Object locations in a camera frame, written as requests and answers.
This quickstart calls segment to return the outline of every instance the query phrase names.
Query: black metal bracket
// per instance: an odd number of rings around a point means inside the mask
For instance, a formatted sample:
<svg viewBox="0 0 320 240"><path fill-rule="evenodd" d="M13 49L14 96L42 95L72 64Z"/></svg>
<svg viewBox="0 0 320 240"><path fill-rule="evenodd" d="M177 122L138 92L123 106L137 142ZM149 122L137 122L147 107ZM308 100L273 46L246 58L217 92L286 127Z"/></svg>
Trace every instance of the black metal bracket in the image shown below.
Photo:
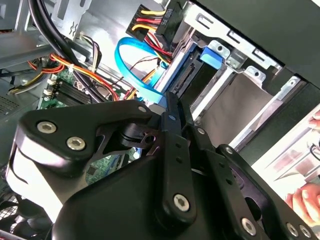
<svg viewBox="0 0 320 240"><path fill-rule="evenodd" d="M87 206L89 202L94 204L101 198L111 198L109 191L116 194L111 187L113 184L130 181L132 171L142 173L142 166L151 161L156 165L156 183L141 183L144 184L142 192L133 193L131 189L121 191L127 191L125 196L131 194L133 198L138 193L142 196L152 191L155 196L152 198L155 222L165 233L185 234L188 229L200 233L200 217L197 215L201 209L201 221L211 223L214 219L213 224L220 231L219 239L306 239L300 226L310 231L311 239L316 239L311 229L231 147L221 145L216 149L212 146L207 133L194 125L188 106L172 93L167 93L166 99L167 111L161 116L151 112L141 102L120 101L33 111L21 118L14 143L16 148L28 159L58 175L78 176L90 162L107 155L120 154L131 147L142 148L145 153L136 163L128 164L100 183L76 193L62 208L58 226L70 226L68 229L79 231L77 236L89 238L91 235L87 230L95 228L95 223L87 222L88 226L82 230L77 219L66 213L66 209L75 211L82 208L76 206L83 206L84 203ZM51 134L40 132L37 125L42 121L53 123L56 131ZM85 141L83 150L75 151L67 146L67 139L74 136ZM28 149L26 143L32 143L41 154L35 153L34 148ZM152 179L149 171L153 171L153 167L148 167L148 175L144 176ZM203 207L207 200L203 200L203 197L199 199L202 193L197 189L200 185L198 180L195 183L194 173L205 176L208 184L201 188L214 196L210 202L215 207L208 209L210 219L208 215L203 218ZM139 177L140 174L136 174L134 179ZM132 205L139 206L141 211L147 212L149 209L141 206L139 201ZM99 210L95 212L95 217L105 220L108 216ZM288 223L297 229L296 237L287 228ZM154 236L150 229L146 232L148 236ZM99 232L95 230L95 236L103 237L104 229L99 229ZM68 236L63 239L78 238Z"/></svg>

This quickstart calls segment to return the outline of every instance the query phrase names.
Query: hand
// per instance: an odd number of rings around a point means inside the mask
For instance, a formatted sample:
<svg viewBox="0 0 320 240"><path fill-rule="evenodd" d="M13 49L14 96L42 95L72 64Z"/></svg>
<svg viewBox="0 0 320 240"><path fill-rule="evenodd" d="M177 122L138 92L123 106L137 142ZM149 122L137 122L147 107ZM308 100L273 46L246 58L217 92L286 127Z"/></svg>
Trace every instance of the hand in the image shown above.
<svg viewBox="0 0 320 240"><path fill-rule="evenodd" d="M319 129L320 130L320 111L316 112L313 115L313 119L309 121L309 127L312 129Z"/></svg>
<svg viewBox="0 0 320 240"><path fill-rule="evenodd" d="M307 183L284 201L310 227L320 225L320 185Z"/></svg>

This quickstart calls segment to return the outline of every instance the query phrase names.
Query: orange wire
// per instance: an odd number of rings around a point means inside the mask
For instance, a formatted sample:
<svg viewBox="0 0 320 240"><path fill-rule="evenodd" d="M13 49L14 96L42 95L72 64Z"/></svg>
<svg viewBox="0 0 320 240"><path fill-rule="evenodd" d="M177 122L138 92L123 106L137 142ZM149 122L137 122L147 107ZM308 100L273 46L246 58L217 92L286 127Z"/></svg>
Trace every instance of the orange wire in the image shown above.
<svg viewBox="0 0 320 240"><path fill-rule="evenodd" d="M33 64L30 61L28 61L28 64L31 68L33 68L34 70L37 70L37 67L35 64ZM60 63L60 65L55 68L43 68L41 73L43 73L43 74L56 74L56 73L61 72L63 69L65 69L65 66Z"/></svg>
<svg viewBox="0 0 320 240"><path fill-rule="evenodd" d="M55 54L51 54L51 59L54 60L54 61L58 61L64 65L66 65L67 67L71 66L72 64L69 63L68 61L66 61L65 59L55 55ZM88 75L89 77L91 77L92 79L95 79L98 83L102 84L103 86L105 86L112 94L113 96L113 99L115 101L119 101L119 97L118 95L115 93L115 91L113 91L111 85L109 83L107 83L107 81L105 79L103 79L102 77L96 75L95 73L93 73L92 71L89 71L85 68L82 68L80 66L73 66L74 69L76 69L77 71L83 73L83 74L86 74Z"/></svg>

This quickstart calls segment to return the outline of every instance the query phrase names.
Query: metal panel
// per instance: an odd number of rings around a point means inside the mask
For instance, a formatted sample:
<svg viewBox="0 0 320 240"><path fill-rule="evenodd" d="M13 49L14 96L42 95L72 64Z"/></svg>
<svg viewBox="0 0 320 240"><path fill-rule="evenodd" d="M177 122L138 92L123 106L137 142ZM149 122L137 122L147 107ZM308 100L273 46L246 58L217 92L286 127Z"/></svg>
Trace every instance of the metal panel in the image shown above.
<svg viewBox="0 0 320 240"><path fill-rule="evenodd" d="M320 87L320 8L311 0L196 0Z"/></svg>
<svg viewBox="0 0 320 240"><path fill-rule="evenodd" d="M305 85L267 121L240 154L250 165L254 164L319 103L320 90L312 84Z"/></svg>
<svg viewBox="0 0 320 240"><path fill-rule="evenodd" d="M0 1L0 30L14 29L17 21L20 0Z"/></svg>
<svg viewBox="0 0 320 240"><path fill-rule="evenodd" d="M43 57L52 50L50 46L43 45L39 31L28 28L28 0L19 1L18 15L14 17L14 32L0 34L0 69Z"/></svg>

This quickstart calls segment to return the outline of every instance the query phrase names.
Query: screw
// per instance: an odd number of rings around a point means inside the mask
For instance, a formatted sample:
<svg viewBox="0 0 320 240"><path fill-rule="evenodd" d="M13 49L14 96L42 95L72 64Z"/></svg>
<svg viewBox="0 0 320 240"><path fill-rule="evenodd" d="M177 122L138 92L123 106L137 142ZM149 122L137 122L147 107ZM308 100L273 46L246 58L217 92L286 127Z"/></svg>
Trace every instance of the screw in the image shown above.
<svg viewBox="0 0 320 240"><path fill-rule="evenodd" d="M85 141L77 136L73 136L70 137L67 141L66 141L67 146L75 151L81 151L86 147L86 143Z"/></svg>
<svg viewBox="0 0 320 240"><path fill-rule="evenodd" d="M147 110L146 110L144 107L142 107L142 106L139 107L139 110L140 110L141 112L144 112L144 113L147 112Z"/></svg>
<svg viewBox="0 0 320 240"><path fill-rule="evenodd" d="M172 116L172 115L169 115L169 118L170 118L171 120L173 120L173 121L176 120L176 118L175 118L174 116Z"/></svg>
<svg viewBox="0 0 320 240"><path fill-rule="evenodd" d="M303 225L299 225L301 232L308 238L311 238L311 233L309 232L309 230L303 226Z"/></svg>
<svg viewBox="0 0 320 240"><path fill-rule="evenodd" d="M248 234L250 234L251 236L255 236L257 234L257 230L255 226L249 219L244 217L242 218L241 223L242 223L242 227Z"/></svg>
<svg viewBox="0 0 320 240"><path fill-rule="evenodd" d="M198 132L204 135L206 132L202 128L198 128Z"/></svg>
<svg viewBox="0 0 320 240"><path fill-rule="evenodd" d="M294 227L290 222L288 222L288 223L286 224L286 227L288 228L289 232L290 232L293 236L295 236L295 237L298 237L298 236L299 236L297 229L295 229L295 227Z"/></svg>
<svg viewBox="0 0 320 240"><path fill-rule="evenodd" d="M226 152L228 153L228 154L233 154L233 152L232 152L232 150L231 150L231 148L230 147L226 147L225 148L225 150L226 150Z"/></svg>
<svg viewBox="0 0 320 240"><path fill-rule="evenodd" d="M173 202L174 202L174 205L182 212L187 212L190 208L188 199L181 194L176 194L173 197Z"/></svg>
<svg viewBox="0 0 320 240"><path fill-rule="evenodd" d="M56 125L49 121L39 122L36 128L43 134L53 134L57 131Z"/></svg>

